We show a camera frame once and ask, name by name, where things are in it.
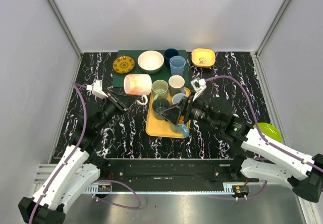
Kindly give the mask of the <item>white grey mug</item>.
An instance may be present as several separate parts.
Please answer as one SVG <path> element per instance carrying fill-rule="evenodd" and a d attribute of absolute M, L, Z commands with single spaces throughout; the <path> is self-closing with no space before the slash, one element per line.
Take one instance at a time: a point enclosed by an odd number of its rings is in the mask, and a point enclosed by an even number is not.
<path fill-rule="evenodd" d="M 177 93 L 172 98 L 172 105 L 179 103 L 183 98 L 186 98 L 187 95 L 184 93 Z"/>

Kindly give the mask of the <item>sage green mug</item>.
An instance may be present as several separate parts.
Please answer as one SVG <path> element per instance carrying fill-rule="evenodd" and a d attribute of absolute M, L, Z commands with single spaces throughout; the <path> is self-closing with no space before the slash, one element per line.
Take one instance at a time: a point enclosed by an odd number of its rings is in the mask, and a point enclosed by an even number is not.
<path fill-rule="evenodd" d="M 156 80 L 152 84 L 153 100 L 158 98 L 167 98 L 169 85 L 165 80 Z"/>

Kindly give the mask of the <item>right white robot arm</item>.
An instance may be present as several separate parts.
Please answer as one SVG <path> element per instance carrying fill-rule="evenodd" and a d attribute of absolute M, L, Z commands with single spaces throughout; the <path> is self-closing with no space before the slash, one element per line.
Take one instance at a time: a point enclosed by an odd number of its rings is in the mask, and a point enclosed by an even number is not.
<path fill-rule="evenodd" d="M 229 169 L 233 181 L 244 178 L 269 181 L 286 186 L 302 199 L 319 201 L 322 154 L 311 156 L 275 141 L 234 116 L 231 106 L 221 101 L 210 106 L 190 95 L 159 115 L 174 125 L 196 120 L 215 130 L 224 142 L 238 147 Z"/>

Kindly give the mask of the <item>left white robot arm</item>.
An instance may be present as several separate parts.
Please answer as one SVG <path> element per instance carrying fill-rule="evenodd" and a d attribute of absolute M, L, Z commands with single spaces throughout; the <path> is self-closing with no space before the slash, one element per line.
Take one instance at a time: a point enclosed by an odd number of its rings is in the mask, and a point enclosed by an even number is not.
<path fill-rule="evenodd" d="M 80 92 L 82 85 L 74 84 L 83 109 L 82 126 L 75 130 L 76 140 L 66 147 L 63 157 L 42 186 L 31 198 L 23 197 L 18 208 L 25 223 L 63 223 L 69 208 L 92 185 L 97 191 L 90 194 L 96 201 L 119 184 L 133 192 L 128 185 L 114 179 L 109 172 L 109 162 L 96 155 L 95 148 L 101 140 L 102 128 L 115 115 L 123 115 L 138 100 L 136 95 L 113 94 L 98 90 L 103 99 L 101 107 L 87 115 L 86 103 Z"/>

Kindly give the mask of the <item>pink mug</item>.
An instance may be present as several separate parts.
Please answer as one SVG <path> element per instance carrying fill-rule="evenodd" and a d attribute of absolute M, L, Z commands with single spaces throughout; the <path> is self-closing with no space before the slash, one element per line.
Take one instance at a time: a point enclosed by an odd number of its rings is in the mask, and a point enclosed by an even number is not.
<path fill-rule="evenodd" d="M 124 78 L 124 92 L 127 95 L 138 95 L 144 99 L 144 102 L 137 100 L 139 105 L 148 103 L 147 96 L 152 91 L 152 79 L 148 74 L 129 74 Z"/>

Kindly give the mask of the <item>dark teal mug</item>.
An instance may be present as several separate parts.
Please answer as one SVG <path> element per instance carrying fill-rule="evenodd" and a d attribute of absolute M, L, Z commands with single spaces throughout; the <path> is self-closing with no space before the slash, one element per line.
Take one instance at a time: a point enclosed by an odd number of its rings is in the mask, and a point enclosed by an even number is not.
<path fill-rule="evenodd" d="M 165 117 L 160 116 L 159 113 L 162 110 L 167 109 L 169 106 L 170 106 L 170 102 L 165 98 L 158 98 L 154 100 L 152 103 L 154 117 L 158 120 L 165 120 Z"/>

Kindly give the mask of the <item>grey faceted mug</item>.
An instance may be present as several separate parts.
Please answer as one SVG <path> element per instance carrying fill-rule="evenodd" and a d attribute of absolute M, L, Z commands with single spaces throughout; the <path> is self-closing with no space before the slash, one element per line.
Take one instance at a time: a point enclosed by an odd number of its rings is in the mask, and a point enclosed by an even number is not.
<path fill-rule="evenodd" d="M 169 84 L 169 91 L 171 96 L 174 96 L 178 93 L 186 94 L 186 91 L 184 89 L 185 80 L 182 76 L 179 75 L 173 75 L 168 80 Z"/>

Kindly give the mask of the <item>blue mug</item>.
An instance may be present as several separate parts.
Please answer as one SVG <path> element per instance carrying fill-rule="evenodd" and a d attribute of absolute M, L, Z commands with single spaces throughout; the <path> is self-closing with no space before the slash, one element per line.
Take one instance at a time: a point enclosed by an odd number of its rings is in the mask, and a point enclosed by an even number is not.
<path fill-rule="evenodd" d="M 169 123 L 170 125 L 170 137 L 171 138 L 187 138 L 189 137 L 189 123 L 175 125 Z"/>

